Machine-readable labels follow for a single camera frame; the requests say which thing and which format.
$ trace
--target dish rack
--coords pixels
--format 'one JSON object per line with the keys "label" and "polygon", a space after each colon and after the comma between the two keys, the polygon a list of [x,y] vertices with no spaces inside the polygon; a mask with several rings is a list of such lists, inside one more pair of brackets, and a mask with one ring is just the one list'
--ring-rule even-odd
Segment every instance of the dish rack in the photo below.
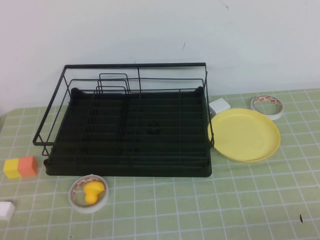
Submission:
{"label": "dish rack", "polygon": [[210,176],[207,74],[201,62],[66,65],[33,139],[46,173]]}

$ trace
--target masking tape roll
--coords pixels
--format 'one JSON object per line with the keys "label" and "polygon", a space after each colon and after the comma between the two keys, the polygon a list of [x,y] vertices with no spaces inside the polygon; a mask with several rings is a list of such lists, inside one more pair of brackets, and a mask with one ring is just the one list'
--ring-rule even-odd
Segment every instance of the masking tape roll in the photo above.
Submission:
{"label": "masking tape roll", "polygon": [[[276,114],[264,114],[263,112],[258,111],[255,108],[255,103],[264,102],[264,101],[270,102],[270,103],[274,103],[280,109],[280,112],[278,112]],[[259,113],[261,113],[263,115],[266,115],[272,121],[279,119],[284,113],[284,105],[282,104],[282,102],[279,99],[277,99],[277,98],[275,98],[273,96],[267,96],[267,95],[257,96],[255,98],[253,98],[251,100],[250,109],[254,110],[254,111],[257,111],[257,112],[259,112]]]}
{"label": "masking tape roll", "polygon": [[[77,189],[80,188],[82,185],[84,185],[86,183],[90,183],[90,182],[103,183],[105,191],[100,194],[104,194],[104,196],[98,202],[96,202],[95,204],[92,204],[92,205],[79,205],[79,204],[77,204],[75,202]],[[94,213],[94,212],[100,210],[108,201],[108,198],[109,198],[108,184],[107,184],[106,180],[104,180],[101,176],[98,176],[98,175],[91,174],[91,175],[83,176],[73,183],[72,187],[69,190],[68,198],[69,198],[69,202],[70,202],[71,206],[77,212],[82,213],[82,214]]]}

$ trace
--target yellow rubber duck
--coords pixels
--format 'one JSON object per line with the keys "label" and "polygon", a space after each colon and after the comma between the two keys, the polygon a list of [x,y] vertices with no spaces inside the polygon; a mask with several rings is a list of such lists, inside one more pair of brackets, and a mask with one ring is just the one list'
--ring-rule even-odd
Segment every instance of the yellow rubber duck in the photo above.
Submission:
{"label": "yellow rubber duck", "polygon": [[87,204],[95,204],[98,201],[98,194],[102,193],[105,190],[105,185],[99,181],[93,181],[87,183],[83,187],[85,193],[84,200]]}

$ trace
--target white eraser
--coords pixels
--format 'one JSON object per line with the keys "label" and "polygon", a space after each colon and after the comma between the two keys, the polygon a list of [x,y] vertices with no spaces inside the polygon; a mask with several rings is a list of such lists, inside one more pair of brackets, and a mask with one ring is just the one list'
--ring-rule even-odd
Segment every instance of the white eraser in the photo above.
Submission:
{"label": "white eraser", "polygon": [[229,103],[226,102],[223,98],[212,101],[209,103],[209,107],[215,114],[221,113],[222,111],[228,110],[231,108]]}
{"label": "white eraser", "polygon": [[9,201],[0,201],[0,220],[9,221],[16,207]]}

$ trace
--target drain hole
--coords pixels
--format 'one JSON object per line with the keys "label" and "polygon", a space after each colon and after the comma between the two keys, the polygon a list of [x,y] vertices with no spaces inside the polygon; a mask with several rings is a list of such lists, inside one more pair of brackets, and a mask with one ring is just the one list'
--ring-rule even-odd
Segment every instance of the drain hole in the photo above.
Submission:
{"label": "drain hole", "polygon": [[161,131],[160,125],[157,122],[149,123],[148,128],[146,129],[148,134],[159,134]]}

